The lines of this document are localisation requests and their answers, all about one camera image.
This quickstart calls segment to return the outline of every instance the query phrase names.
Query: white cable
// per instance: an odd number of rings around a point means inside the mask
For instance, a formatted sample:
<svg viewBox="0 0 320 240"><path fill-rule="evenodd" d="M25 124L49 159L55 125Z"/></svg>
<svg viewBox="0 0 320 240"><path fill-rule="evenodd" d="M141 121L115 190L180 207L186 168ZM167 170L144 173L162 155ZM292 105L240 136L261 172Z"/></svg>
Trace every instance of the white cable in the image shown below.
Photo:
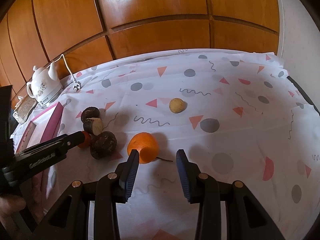
<svg viewBox="0 0 320 240"><path fill-rule="evenodd" d="M69 66L68 66L68 63L67 63L67 61L66 61L66 58L64 57L64 55L63 55L63 54L61 54L61 55L60 55L60 57L59 57L57 60L55 60L54 62L57 62L59 59L61 59L61 57L63 57L64 63L65 63L65 65L66 65L66 67L67 67L67 69L68 69L69 73L70 73L70 74L71 74L71 76L72 76L72 80L73 80L73 82L74 82L74 83L76 83L76 82L77 82L77 80L76 80L76 78L74 77L73 73L71 72L71 70L70 70L70 68L69 68Z"/></svg>

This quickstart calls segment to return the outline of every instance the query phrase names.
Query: floral pattern on kettle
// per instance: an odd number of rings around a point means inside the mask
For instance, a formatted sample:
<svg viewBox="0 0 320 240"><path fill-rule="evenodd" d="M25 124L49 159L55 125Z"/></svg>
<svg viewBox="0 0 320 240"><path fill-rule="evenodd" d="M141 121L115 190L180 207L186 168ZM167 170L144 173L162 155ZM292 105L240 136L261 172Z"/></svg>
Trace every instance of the floral pattern on kettle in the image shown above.
<svg viewBox="0 0 320 240"><path fill-rule="evenodd" d="M45 80L41 80L41 84L38 88L38 94L36 94L36 98L41 96L43 94L43 90L45 90L47 88L47 83L45 82Z"/></svg>

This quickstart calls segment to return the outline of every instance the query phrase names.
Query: taro root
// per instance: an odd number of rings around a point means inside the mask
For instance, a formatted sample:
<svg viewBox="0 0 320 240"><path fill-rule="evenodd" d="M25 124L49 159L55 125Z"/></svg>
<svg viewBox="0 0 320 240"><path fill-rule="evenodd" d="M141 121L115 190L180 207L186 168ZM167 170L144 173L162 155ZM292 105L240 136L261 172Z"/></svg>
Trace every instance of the taro root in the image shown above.
<svg viewBox="0 0 320 240"><path fill-rule="evenodd" d="M86 109L81 114L81 122L85 122L87 118L99 118L100 117L100 111L98 108L94 106L90 106Z"/></svg>
<svg viewBox="0 0 320 240"><path fill-rule="evenodd" d="M102 133L103 124L100 118L87 118L83 123L83 130L93 135Z"/></svg>
<svg viewBox="0 0 320 240"><path fill-rule="evenodd" d="M95 136L91 141L90 153L93 158L99 160L101 158L111 156L117 146L117 139L112 132L105 131Z"/></svg>

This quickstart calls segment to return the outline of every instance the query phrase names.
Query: pink box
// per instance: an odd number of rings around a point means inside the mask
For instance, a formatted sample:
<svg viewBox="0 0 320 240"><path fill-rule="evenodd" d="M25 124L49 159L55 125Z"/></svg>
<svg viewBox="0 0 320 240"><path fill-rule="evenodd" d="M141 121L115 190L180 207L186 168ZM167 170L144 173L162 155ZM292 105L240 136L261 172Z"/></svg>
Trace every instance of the pink box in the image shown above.
<svg viewBox="0 0 320 240"><path fill-rule="evenodd" d="M48 107L28 124L17 147L17 153L35 144L46 142L57 136L63 106L60 102Z"/></svg>

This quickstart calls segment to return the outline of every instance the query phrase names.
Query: kettle handle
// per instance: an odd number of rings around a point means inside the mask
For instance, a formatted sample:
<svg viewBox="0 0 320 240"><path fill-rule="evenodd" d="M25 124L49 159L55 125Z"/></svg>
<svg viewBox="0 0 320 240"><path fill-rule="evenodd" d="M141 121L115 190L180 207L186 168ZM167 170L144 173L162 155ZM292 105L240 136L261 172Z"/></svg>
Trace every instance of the kettle handle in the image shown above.
<svg viewBox="0 0 320 240"><path fill-rule="evenodd" d="M32 93L32 90L31 90L31 82L27 83L27 93L31 98L35 98L35 96Z"/></svg>

